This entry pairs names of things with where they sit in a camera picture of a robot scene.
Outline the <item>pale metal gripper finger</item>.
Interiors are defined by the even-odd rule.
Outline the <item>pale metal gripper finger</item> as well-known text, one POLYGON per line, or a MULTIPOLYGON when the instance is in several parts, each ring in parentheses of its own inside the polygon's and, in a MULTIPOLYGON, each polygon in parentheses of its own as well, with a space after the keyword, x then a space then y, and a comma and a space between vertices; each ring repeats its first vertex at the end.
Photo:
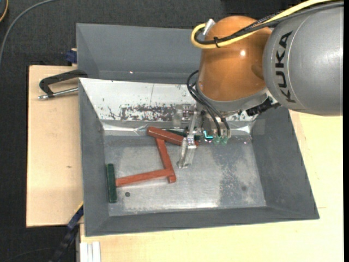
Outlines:
POLYGON ((187 138, 183 138, 181 148, 180 148, 180 154, 179 154, 179 161, 177 162, 177 166, 182 169, 187 166, 187 155, 188 155, 188 140, 187 138))
POLYGON ((197 149, 197 144, 194 138, 186 138, 185 154, 184 154, 184 166, 188 167, 192 164, 194 159, 194 153, 197 149))

